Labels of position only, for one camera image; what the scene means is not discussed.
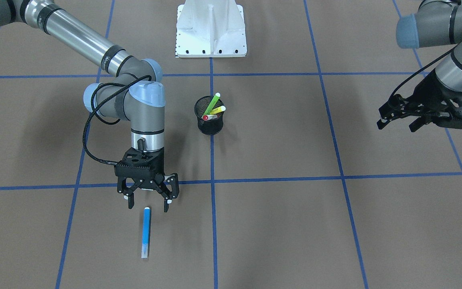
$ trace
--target robotic arm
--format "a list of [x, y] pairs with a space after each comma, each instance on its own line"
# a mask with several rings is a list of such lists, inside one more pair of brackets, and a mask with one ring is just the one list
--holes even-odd
[[[457, 44], [453, 49], [417, 71], [392, 93], [379, 108], [378, 128], [399, 118], [416, 116], [409, 125], [415, 132], [425, 124], [462, 129], [462, 0], [424, 0], [418, 13], [401, 18], [397, 24], [401, 48]], [[442, 62], [403, 98], [398, 88], [440, 59]]]
[[[179, 192], [178, 175], [164, 172], [165, 94], [160, 83], [161, 67], [152, 59], [138, 60], [93, 29], [67, 13], [53, 0], [0, 0], [0, 26], [24, 22], [49, 34], [116, 78], [110, 83], [90, 84], [84, 93], [90, 111], [83, 134], [83, 148], [96, 161], [114, 166], [117, 191], [134, 205], [137, 188], [156, 190], [167, 212]], [[114, 117], [131, 122], [132, 146], [120, 161], [106, 161], [92, 155], [86, 146], [86, 132], [93, 117]], [[127, 179], [133, 185], [127, 187]]]

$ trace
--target black mesh pen holder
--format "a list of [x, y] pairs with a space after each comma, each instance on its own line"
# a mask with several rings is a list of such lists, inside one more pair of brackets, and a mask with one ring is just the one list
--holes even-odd
[[[218, 134], [224, 126], [224, 121], [222, 120], [224, 112], [217, 113], [217, 118], [214, 119], [202, 119], [205, 110], [208, 108], [208, 105], [211, 102], [211, 99], [213, 99], [212, 96], [203, 96], [196, 102], [194, 106], [194, 113], [197, 117], [197, 127], [201, 133], [205, 135]], [[224, 103], [219, 99], [213, 108], [218, 108], [219, 106], [223, 105]]]

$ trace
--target pen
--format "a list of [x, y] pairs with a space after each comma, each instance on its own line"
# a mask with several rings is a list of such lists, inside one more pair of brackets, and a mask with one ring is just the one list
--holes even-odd
[[215, 95], [211, 99], [211, 102], [209, 103], [208, 108], [204, 111], [203, 115], [209, 114], [209, 112], [213, 109], [215, 104], [217, 104], [217, 101], [219, 100], [219, 98], [220, 98], [220, 93], [215, 93]]
[[151, 208], [144, 209], [144, 225], [142, 231], [142, 258], [149, 255], [149, 231], [151, 229]]

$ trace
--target brown floor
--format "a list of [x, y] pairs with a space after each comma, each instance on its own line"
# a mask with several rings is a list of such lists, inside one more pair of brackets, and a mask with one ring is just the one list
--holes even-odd
[[[237, 0], [248, 55], [213, 60], [174, 57], [181, 0], [56, 2], [162, 65], [181, 195], [165, 214], [140, 191], [128, 210], [113, 168], [82, 154], [83, 91], [111, 78], [38, 29], [0, 28], [0, 289], [462, 288], [462, 130], [375, 124], [418, 60], [450, 49], [398, 48], [398, 12], [419, 1]], [[193, 105], [215, 92], [228, 110], [208, 137]], [[129, 133], [93, 122], [89, 147], [119, 159]]]

